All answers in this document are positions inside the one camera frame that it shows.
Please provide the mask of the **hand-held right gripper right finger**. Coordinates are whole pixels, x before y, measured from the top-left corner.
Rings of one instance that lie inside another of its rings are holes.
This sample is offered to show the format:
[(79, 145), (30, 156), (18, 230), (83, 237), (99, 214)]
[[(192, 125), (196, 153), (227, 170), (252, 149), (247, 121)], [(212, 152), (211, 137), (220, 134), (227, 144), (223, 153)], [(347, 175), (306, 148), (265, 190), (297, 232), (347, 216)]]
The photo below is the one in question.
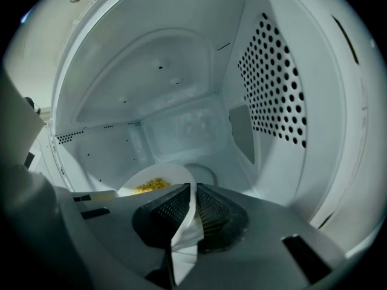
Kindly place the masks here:
[(305, 289), (345, 259), (340, 248), (290, 209), (198, 184), (204, 226), (182, 289)]

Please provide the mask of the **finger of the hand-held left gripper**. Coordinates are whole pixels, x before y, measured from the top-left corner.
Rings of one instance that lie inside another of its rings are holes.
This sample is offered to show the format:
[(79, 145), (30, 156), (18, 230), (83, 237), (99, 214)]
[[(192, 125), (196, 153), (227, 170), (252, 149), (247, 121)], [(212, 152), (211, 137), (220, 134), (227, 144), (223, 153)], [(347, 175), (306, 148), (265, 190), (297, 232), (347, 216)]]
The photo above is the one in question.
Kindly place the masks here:
[(118, 198), (118, 193), (115, 190), (105, 190), (99, 192), (73, 192), (71, 194), (75, 202), (99, 202), (110, 201)]

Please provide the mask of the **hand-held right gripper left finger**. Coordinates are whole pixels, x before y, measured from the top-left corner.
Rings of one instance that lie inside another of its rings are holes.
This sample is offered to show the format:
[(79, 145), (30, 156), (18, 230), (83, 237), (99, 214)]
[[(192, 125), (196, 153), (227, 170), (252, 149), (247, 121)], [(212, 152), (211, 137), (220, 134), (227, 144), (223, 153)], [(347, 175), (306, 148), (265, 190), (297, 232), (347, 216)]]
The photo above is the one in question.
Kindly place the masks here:
[(104, 200), (56, 193), (92, 289), (175, 289), (172, 239), (189, 211), (189, 184)]

